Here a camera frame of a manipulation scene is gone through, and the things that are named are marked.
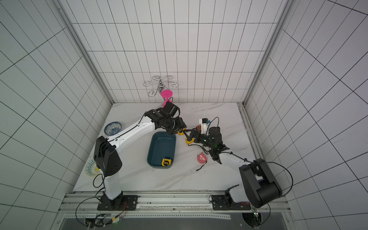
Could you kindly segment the pink tape measure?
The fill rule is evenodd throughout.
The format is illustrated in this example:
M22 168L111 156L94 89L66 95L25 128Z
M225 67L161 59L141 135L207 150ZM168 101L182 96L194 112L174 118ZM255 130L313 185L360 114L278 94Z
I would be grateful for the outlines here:
M199 169L197 169L196 171L199 171L203 168L203 166L208 162L208 158L206 156L206 154L204 154L203 152L200 153L197 156L197 161L201 164L201 167Z

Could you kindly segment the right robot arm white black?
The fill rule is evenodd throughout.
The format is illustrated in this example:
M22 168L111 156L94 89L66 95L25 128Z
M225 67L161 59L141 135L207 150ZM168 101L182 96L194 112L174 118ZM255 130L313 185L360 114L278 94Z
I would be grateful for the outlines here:
M227 192L230 202L246 202L255 208L260 208L283 196L281 186L268 163L261 158L250 161L234 154L223 143L219 127L211 127L208 134L203 134L197 129L182 129L178 134L186 137L188 145L196 143L207 147L212 160L240 174L241 183L231 187Z

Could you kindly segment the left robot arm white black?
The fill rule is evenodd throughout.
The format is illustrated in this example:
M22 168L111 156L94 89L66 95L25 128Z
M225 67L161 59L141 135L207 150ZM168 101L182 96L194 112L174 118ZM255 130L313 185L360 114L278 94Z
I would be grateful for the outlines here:
M103 206L119 207L124 203L119 171L124 166L120 154L144 135L155 131L149 147L148 163L156 168L170 168L174 160L176 135L186 128L180 109L173 105L151 109L135 124L110 136L100 136L95 142L94 161L103 174Z

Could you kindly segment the dark teal storage box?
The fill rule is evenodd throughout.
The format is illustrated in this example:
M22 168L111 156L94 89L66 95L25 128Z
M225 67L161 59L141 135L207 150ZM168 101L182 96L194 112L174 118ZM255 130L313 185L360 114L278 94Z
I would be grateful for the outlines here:
M176 135L169 135L166 132L156 132L151 139L147 163L153 168L168 169L172 166L175 157ZM162 159L171 158L172 164L169 167L162 167Z

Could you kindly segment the pink plastic wine glass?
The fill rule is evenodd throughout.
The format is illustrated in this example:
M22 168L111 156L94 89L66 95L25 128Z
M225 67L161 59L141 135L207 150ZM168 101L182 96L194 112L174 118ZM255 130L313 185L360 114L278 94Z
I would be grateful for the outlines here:
M161 97L164 99L163 107L165 107L167 102L173 101L173 92L171 90L163 90L161 92Z

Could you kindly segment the silver glass holder stand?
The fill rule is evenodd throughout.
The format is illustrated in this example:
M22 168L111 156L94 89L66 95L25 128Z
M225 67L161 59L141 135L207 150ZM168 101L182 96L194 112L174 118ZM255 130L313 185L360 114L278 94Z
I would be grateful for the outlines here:
M151 80L145 81L143 86L146 88L152 87L152 89L148 91L148 96L155 97L157 92L161 93L164 90L169 90L170 87L178 88L179 83L173 79L174 77L171 75L164 77L156 75L153 76Z

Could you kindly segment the blue white patterned bowl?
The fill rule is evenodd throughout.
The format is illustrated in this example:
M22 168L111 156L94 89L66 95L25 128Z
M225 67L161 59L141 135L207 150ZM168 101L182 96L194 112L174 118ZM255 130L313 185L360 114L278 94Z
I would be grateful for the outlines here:
M122 125L120 122L114 121L109 124L107 124L104 128L104 133L107 136L113 136L117 133L119 133L122 129Z

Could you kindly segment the yellow green patterned plate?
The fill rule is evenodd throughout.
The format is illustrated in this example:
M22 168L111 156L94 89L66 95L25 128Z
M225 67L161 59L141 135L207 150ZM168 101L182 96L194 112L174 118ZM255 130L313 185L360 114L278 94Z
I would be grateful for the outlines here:
M97 164L94 159L90 159L85 168L84 172L89 177L95 177L100 173L100 169L97 167Z

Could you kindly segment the right electronics board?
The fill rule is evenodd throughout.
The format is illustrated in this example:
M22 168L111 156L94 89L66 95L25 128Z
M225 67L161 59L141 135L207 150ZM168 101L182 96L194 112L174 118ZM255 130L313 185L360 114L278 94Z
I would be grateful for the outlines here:
M251 228L259 227L262 224L262 214L254 206L251 206L251 211L251 213L247 213L246 223Z

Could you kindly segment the electronics board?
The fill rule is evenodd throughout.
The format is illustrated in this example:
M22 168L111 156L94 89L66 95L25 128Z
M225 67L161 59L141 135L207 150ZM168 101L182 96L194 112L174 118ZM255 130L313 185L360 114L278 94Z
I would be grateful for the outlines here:
M247 213L246 223L251 228L259 227L262 224L262 214L254 206L251 206L251 211L251 213Z
M95 229L118 223L120 220L122 220L121 215L115 215L110 220L108 220L106 218L106 214L98 214L93 218L85 219L84 224L87 229Z

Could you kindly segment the left electronics board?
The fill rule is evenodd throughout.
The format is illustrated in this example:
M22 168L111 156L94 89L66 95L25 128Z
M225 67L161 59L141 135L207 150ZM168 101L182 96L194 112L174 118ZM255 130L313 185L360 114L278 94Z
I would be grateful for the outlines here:
M106 214L98 214L93 218L85 219L84 224L87 229L95 229L118 223L120 220L122 220L121 215L115 215L110 220L108 220L106 218Z

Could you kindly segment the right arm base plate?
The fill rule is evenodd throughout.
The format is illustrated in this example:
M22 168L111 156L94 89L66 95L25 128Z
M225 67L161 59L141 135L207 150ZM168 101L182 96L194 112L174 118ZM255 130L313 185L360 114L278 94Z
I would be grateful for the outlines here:
M229 195L210 195L209 201L213 210L251 210L251 204L247 202L234 202Z

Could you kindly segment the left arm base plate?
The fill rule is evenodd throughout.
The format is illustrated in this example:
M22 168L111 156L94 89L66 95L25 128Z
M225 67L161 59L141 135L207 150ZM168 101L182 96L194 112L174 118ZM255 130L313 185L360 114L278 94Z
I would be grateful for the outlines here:
M110 200L107 195L102 195L97 207L98 211L134 211L138 203L138 195L118 195Z

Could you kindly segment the aluminium mounting rail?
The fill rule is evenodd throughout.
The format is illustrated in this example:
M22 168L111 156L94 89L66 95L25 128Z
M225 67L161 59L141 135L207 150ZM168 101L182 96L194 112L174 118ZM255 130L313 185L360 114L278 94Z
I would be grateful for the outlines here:
M98 214L106 214L108 220L115 215L122 216L122 220L118 223L108 225L107 227L112 227L131 218L231 220L231 214L233 213L239 213L241 215L241 223L248 225L246 223L247 213L252 212L251 210L213 210L209 196L228 195L225 191L127 192L124 195L139 196L137 207L134 211L98 211L97 207L102 195L102 192L98 192L97 194L90 192L66 194L51 229L61 230L66 227L67 220L72 220L76 222L77 227L83 230L100 230L103 228L87 229L84 224L85 219L93 218ZM297 228L291 216L291 209L284 198L279 198L256 209L262 214L262 223L266 223L266 220L270 219L272 214L280 213L282 216L282 225L287 230L295 230Z

